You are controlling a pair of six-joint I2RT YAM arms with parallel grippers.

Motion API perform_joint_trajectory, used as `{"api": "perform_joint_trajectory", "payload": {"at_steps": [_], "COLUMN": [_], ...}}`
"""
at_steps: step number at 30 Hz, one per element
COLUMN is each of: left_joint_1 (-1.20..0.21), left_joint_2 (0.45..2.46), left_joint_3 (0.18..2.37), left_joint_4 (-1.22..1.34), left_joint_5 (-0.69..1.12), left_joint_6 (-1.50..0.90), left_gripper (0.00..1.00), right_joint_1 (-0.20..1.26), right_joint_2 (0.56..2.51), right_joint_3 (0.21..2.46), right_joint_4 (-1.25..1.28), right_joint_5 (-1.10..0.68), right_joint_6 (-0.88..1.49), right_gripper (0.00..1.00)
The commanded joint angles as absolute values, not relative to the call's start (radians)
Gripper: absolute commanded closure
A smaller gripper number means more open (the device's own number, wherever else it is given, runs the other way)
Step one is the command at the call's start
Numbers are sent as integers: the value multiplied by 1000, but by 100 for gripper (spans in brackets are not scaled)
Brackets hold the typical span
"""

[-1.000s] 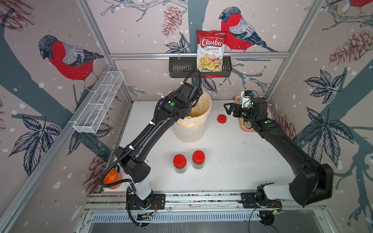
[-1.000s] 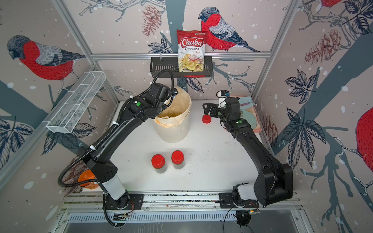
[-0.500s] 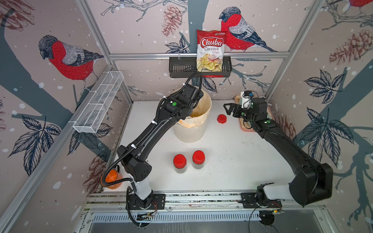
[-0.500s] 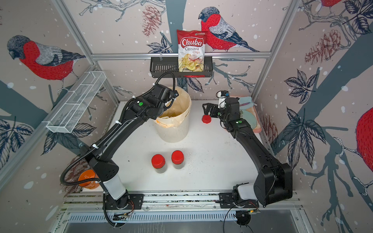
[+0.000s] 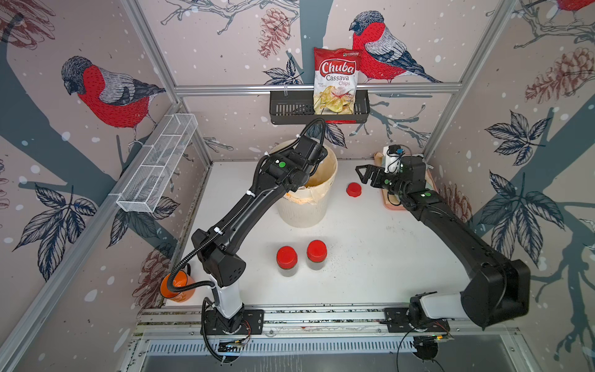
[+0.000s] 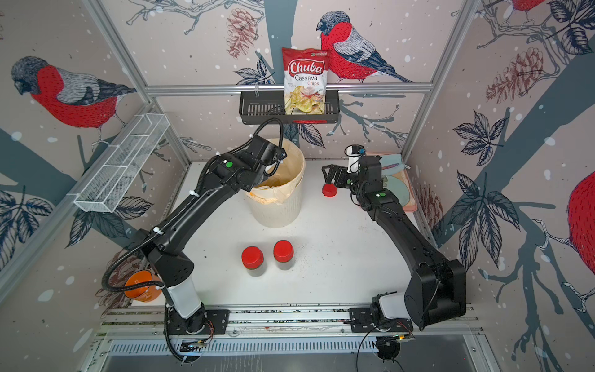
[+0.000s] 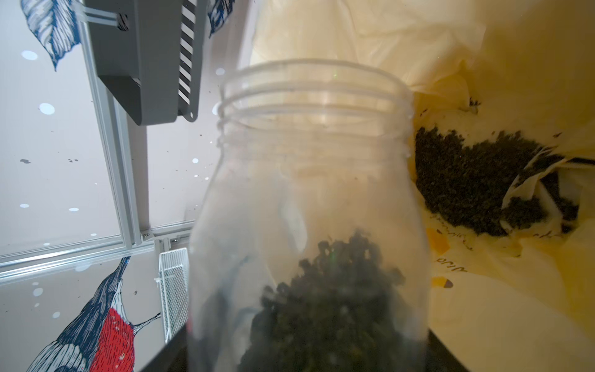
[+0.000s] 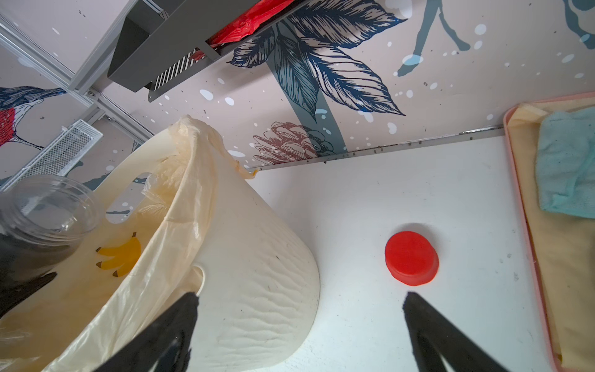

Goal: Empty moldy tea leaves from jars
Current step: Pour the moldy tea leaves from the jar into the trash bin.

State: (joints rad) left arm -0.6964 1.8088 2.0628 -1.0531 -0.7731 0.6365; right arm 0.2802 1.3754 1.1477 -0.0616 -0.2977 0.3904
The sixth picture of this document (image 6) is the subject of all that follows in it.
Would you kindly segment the red jar lid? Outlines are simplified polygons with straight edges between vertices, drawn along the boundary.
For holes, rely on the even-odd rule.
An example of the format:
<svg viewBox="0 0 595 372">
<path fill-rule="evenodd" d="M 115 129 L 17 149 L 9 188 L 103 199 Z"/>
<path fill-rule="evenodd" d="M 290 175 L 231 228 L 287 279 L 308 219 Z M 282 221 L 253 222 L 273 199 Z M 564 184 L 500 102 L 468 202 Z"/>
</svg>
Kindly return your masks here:
<svg viewBox="0 0 595 372">
<path fill-rule="evenodd" d="M 337 195 L 337 187 L 334 184 L 326 183 L 322 187 L 322 194 L 327 198 L 333 198 Z"/>
</svg>

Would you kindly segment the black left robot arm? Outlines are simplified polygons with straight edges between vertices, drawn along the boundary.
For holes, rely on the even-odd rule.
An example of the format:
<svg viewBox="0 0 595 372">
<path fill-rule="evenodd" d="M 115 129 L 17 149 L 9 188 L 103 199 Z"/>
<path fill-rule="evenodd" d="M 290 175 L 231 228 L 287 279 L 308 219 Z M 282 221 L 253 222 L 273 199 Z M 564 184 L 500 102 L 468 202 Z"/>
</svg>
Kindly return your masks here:
<svg viewBox="0 0 595 372">
<path fill-rule="evenodd" d="M 143 254 L 162 280 L 167 304 L 184 322 L 186 333 L 201 332 L 205 323 L 205 307 L 192 281 L 195 264 L 184 254 L 187 242 L 224 202 L 274 175 L 287 157 L 282 143 L 255 135 L 240 149 L 210 159 L 195 189 L 147 237 Z"/>
</svg>

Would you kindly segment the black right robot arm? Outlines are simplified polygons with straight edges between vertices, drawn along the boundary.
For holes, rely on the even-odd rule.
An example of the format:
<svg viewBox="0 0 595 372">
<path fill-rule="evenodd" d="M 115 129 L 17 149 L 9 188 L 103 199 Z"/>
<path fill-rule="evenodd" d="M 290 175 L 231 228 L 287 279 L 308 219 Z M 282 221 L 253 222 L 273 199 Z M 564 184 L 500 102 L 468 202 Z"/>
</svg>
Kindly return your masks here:
<svg viewBox="0 0 595 372">
<path fill-rule="evenodd" d="M 421 330 L 466 314 L 466 272 L 447 260 L 421 235 L 393 192 L 383 186 L 381 158 L 360 155 L 353 167 L 322 167 L 325 184 L 345 188 L 364 212 L 390 237 L 407 264 L 411 279 L 403 293 L 380 294 L 370 311 L 374 324 L 408 318 Z"/>
</svg>

